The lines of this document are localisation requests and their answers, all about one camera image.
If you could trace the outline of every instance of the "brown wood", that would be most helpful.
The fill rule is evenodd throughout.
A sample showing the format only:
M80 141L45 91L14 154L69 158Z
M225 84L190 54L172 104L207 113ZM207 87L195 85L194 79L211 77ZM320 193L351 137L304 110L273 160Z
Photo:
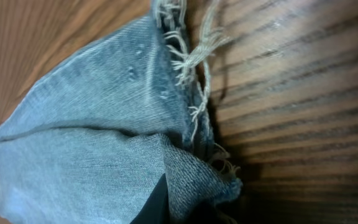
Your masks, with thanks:
M208 2L189 1L193 43ZM217 23L236 41L211 59L213 115L245 183L228 213L358 223L358 1L221 2ZM148 10L146 0L0 0L0 124L64 58Z

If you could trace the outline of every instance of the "wood grain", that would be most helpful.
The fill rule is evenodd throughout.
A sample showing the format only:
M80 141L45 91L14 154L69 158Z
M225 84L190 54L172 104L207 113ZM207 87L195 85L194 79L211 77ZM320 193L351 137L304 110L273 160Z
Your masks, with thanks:
M197 42L208 0L189 1ZM146 0L0 0L0 124L29 88ZM225 0L211 57L217 138L242 166L243 223L358 223L358 1Z

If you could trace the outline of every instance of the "blue denim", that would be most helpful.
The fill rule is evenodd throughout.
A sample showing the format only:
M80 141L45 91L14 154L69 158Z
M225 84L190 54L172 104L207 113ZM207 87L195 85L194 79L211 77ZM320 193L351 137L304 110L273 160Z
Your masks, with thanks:
M0 216L129 223L164 173L172 222L201 202L239 195L239 179L204 162L214 145L207 113L191 139L188 107L201 98L196 82L175 85L164 32L150 12L83 47L31 88L0 126Z

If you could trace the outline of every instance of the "folded denim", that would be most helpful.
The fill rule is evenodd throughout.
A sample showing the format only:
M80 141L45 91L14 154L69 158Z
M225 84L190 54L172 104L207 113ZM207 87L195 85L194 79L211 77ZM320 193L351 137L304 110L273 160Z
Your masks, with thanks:
M164 173L174 223L201 202L239 195L241 181L206 162L214 149L208 113L189 110L204 103L200 84L195 77L177 85L172 47L186 42L184 3L154 1L150 13L83 47L31 88L0 126L0 216L130 223ZM167 38L173 31L183 39Z

